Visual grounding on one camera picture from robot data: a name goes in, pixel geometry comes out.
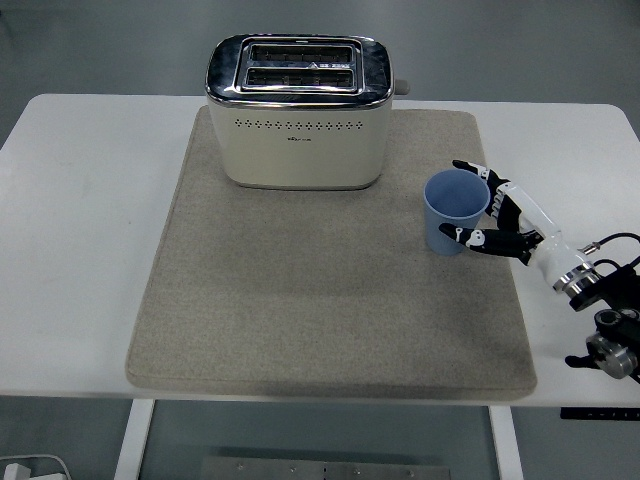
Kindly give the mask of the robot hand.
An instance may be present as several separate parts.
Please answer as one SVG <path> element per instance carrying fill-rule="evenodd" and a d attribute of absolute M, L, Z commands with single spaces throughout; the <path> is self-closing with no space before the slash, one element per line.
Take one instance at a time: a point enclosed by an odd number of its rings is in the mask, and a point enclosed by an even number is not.
<path fill-rule="evenodd" d="M 442 223 L 441 233 L 472 251 L 533 265 L 551 288 L 571 298 L 598 281 L 592 262 L 565 242 L 561 229 L 518 184 L 482 165 L 463 160 L 452 164 L 487 185 L 490 200 L 485 213 L 497 227 L 471 229 Z"/>

